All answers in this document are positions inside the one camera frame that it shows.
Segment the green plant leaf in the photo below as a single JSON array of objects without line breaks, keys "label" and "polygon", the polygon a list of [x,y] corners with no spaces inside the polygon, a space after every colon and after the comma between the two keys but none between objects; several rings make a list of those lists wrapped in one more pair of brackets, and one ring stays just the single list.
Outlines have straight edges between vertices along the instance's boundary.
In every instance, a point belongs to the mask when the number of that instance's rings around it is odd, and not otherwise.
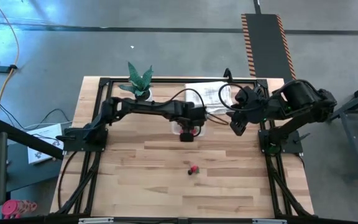
[{"label": "green plant leaf", "polygon": [[125,90],[125,91],[129,91],[133,94],[135,94],[135,92],[137,91],[136,88],[134,86],[125,86],[125,85],[119,85],[118,86],[120,89]]},{"label": "green plant leaf", "polygon": [[136,68],[130,63],[128,62],[128,69],[129,69],[129,80],[131,81],[131,83],[135,83],[135,86],[140,89],[143,90],[144,88],[144,82],[142,77],[139,76],[139,74],[136,71]]},{"label": "green plant leaf", "polygon": [[144,93],[144,91],[135,90],[135,95],[136,95],[136,96],[142,96],[143,93]]},{"label": "green plant leaf", "polygon": [[133,85],[134,87],[137,87],[137,88],[139,87],[134,81],[129,80],[129,82],[132,83],[132,85]]},{"label": "green plant leaf", "polygon": [[147,87],[150,82],[152,81],[152,76],[153,76],[153,65],[150,66],[150,68],[143,74],[143,84],[144,87]]},{"label": "green plant leaf", "polygon": [[148,85],[148,86],[146,86],[144,89],[143,89],[143,91],[147,91],[147,90],[149,90],[149,88],[150,87],[152,87],[152,85]]}]

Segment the potted plant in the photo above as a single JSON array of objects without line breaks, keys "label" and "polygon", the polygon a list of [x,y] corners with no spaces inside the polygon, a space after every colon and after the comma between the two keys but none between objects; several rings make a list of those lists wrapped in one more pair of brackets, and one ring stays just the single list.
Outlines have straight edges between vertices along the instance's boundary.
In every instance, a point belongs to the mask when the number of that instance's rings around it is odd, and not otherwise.
[{"label": "potted plant", "polygon": [[135,98],[137,100],[152,101],[153,96],[150,90],[150,82],[153,76],[152,65],[143,74],[142,77],[140,77],[140,75],[136,71],[136,68],[130,62],[128,62],[128,69],[129,82],[131,82],[132,85],[119,85],[119,88],[135,94]]}]

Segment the white paper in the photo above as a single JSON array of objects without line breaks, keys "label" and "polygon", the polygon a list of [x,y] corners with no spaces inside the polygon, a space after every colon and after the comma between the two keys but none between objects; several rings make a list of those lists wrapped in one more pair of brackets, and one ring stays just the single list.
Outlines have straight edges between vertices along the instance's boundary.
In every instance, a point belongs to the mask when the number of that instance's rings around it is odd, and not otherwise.
[{"label": "white paper", "polygon": [[[60,126],[60,124],[55,124],[55,125],[51,125],[48,127],[28,131],[27,134],[34,135],[34,137],[37,137],[51,145],[58,147],[59,149],[63,150],[63,142],[61,142],[59,140],[54,140],[56,138],[56,136],[62,135],[62,127]],[[30,147],[27,147],[27,149],[28,149],[28,155],[29,155],[29,164],[35,164],[35,163],[42,162],[42,161],[52,158],[50,155],[43,154],[43,153],[36,151]]]},{"label": "white paper", "polygon": [[[218,91],[219,89],[226,84],[225,82],[204,82],[204,83],[187,83],[185,88],[191,88],[196,90],[202,97],[204,104],[206,106],[206,111],[212,114],[224,114],[229,109],[222,105],[219,100]],[[226,86],[222,89],[221,97],[225,104],[231,106],[233,102],[231,101],[231,88]],[[196,106],[201,106],[200,97],[193,91],[186,91],[185,93],[186,101],[193,102]]]}]

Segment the red object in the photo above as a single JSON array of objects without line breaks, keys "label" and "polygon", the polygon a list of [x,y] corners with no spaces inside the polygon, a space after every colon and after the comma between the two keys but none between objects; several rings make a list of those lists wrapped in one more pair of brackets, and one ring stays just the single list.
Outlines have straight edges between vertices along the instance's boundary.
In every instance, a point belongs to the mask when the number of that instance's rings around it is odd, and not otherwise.
[{"label": "red object", "polygon": [[197,134],[197,133],[196,133],[196,129],[193,129],[193,130],[191,131],[191,133],[192,133],[193,135]]},{"label": "red object", "polygon": [[2,214],[4,219],[20,218],[20,215],[33,212],[37,208],[37,204],[28,200],[8,200],[2,206]]},{"label": "red object", "polygon": [[192,173],[199,173],[200,172],[200,168],[196,165],[193,165],[191,168],[190,168],[191,172]]}]

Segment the white pot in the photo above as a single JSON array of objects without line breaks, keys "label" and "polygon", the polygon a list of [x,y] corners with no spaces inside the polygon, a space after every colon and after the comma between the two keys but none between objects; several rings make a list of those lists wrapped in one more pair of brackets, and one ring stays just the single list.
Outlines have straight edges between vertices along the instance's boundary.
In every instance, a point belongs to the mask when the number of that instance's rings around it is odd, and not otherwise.
[{"label": "white pot", "polygon": [[151,89],[149,89],[149,92],[150,92],[150,96],[145,101],[151,102],[151,101],[153,101],[153,92]]}]

